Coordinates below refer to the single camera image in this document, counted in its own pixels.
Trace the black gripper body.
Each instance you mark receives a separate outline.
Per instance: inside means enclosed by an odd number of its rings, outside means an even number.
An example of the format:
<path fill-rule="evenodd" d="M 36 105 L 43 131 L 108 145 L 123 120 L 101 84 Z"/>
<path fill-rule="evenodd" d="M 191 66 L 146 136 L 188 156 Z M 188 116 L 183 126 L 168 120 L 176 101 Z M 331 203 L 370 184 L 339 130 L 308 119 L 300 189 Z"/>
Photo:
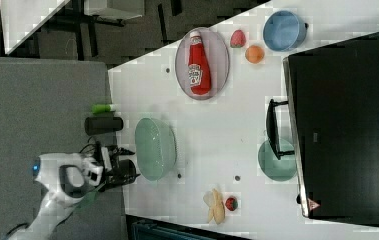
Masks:
<path fill-rule="evenodd" d="M 99 141 L 95 143 L 93 157 L 103 167 L 98 190 L 109 190 L 136 181 L 135 164 L 130 159 L 120 159 L 121 155 L 133 155 L 133 152 L 116 145 L 102 146 Z"/>

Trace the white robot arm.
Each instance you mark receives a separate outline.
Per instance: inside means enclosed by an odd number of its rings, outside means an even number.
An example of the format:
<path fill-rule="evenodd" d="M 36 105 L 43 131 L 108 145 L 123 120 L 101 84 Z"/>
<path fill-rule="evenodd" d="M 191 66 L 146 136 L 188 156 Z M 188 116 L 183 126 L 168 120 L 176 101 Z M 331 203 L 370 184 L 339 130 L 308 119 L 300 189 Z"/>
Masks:
<path fill-rule="evenodd" d="M 30 223 L 12 228 L 2 240 L 49 240 L 56 227 L 105 190 L 133 183 L 139 174 L 129 159 L 133 151 L 93 143 L 87 153 L 48 153 L 36 158 L 34 180 L 45 189 Z"/>

